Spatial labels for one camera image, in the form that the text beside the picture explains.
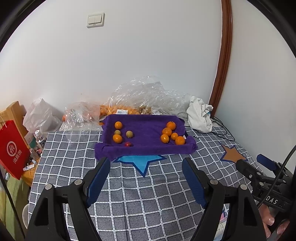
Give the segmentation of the person right hand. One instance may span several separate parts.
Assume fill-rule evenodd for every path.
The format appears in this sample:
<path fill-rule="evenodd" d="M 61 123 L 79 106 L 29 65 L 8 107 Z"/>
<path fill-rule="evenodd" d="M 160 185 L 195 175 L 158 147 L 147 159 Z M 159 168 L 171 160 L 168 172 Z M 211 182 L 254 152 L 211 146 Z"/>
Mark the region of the person right hand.
<path fill-rule="evenodd" d="M 271 231 L 269 230 L 269 226 L 272 226 L 274 224 L 274 217 L 271 215 L 269 211 L 269 207 L 265 204 L 262 204 L 259 207 L 259 213 L 262 218 L 262 223 L 264 226 L 265 234 L 266 237 L 269 238 L 271 235 Z M 279 238 L 285 231 L 285 229 L 288 227 L 290 221 L 285 220 L 280 224 L 280 226 L 277 228 L 276 233 L 277 233 L 277 238 Z"/>

